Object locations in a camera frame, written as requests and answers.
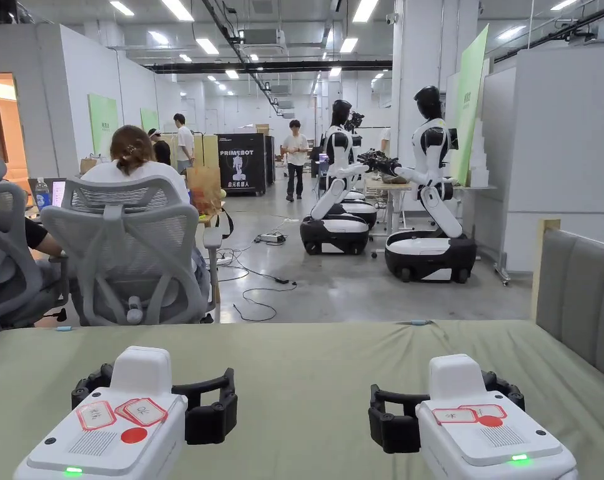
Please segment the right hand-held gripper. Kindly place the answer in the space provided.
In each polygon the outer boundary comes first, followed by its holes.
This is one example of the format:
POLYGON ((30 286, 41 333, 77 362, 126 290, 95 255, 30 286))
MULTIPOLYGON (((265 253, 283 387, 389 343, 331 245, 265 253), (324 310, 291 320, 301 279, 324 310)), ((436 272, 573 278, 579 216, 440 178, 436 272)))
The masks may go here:
POLYGON ((525 411, 516 385, 466 354, 429 363, 427 394, 370 386, 370 436, 387 454, 420 454, 436 479, 576 479, 577 461, 525 411))

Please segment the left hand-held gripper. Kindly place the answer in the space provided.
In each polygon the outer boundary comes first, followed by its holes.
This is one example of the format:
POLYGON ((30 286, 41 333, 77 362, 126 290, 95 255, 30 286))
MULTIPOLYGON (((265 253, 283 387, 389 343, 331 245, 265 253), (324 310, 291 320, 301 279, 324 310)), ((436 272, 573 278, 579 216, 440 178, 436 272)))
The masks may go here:
POLYGON ((237 425, 235 371, 173 385, 167 350, 130 346, 71 392, 71 412, 14 479, 167 479, 186 446, 220 444, 237 425))

